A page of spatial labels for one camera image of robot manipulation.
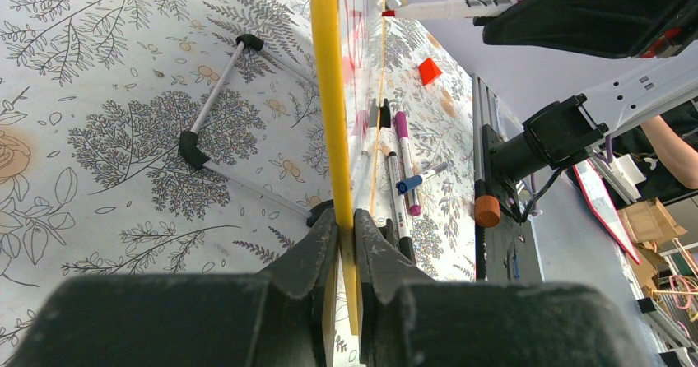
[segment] person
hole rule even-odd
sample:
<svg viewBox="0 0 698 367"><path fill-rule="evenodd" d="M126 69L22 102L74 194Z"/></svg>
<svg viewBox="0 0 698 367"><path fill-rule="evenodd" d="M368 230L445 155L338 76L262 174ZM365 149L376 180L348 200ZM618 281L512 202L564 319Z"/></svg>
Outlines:
<svg viewBox="0 0 698 367"><path fill-rule="evenodd" d="M668 202L698 189L698 110L691 101L612 139L614 156L631 155L643 173L640 200ZM627 204L607 185L616 209Z"/></svg>

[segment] wooden knob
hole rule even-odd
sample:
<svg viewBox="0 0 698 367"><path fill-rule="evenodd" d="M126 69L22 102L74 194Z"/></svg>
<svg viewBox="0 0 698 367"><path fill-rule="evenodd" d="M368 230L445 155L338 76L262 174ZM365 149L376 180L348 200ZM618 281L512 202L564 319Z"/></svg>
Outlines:
<svg viewBox="0 0 698 367"><path fill-rule="evenodd" d="M492 196L480 196L475 200L475 223L490 229L500 224L500 202Z"/></svg>

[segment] floral tablecloth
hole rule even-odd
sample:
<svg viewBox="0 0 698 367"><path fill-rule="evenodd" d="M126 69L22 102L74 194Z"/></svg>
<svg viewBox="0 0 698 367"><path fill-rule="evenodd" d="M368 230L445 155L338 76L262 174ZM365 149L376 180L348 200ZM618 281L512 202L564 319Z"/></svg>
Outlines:
<svg viewBox="0 0 698 367"><path fill-rule="evenodd" d="M66 276L256 272L303 238L292 211L178 156L235 46L251 32L314 75L309 0L0 0L0 365ZM412 224L418 265L474 278L470 77L413 21L390 21L385 92L411 119L424 169ZM421 85L432 57L444 74ZM275 193L331 198L319 92L244 53L200 147ZM384 136L384 149L395 143ZM378 222L392 215L384 165ZM342 294L337 319L347 319ZM357 343L336 337L338 365Z"/></svg>

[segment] blue marker cap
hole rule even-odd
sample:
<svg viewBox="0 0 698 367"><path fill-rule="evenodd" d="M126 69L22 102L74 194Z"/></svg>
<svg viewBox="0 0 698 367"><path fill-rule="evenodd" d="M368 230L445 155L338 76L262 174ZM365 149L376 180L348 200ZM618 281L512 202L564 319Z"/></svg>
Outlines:
<svg viewBox="0 0 698 367"><path fill-rule="evenodd" d="M410 190L416 188L419 186L422 182L422 178L419 175L414 175L411 176L407 179L403 179L395 184L395 187L398 188L398 192L400 195L403 195L404 193L409 192Z"/></svg>

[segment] red-edged board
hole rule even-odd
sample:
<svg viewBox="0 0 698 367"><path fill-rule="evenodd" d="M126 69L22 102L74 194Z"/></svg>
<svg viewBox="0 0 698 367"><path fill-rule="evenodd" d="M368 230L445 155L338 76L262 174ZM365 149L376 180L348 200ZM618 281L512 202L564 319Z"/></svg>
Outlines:
<svg viewBox="0 0 698 367"><path fill-rule="evenodd" d="M640 264L640 255L630 237L628 237L621 218L618 217L601 175L596 172L596 169L588 160L575 165L574 169L584 199L587 200L587 204L593 214L601 221L601 224L611 234L611 237L630 255L633 261Z"/></svg>

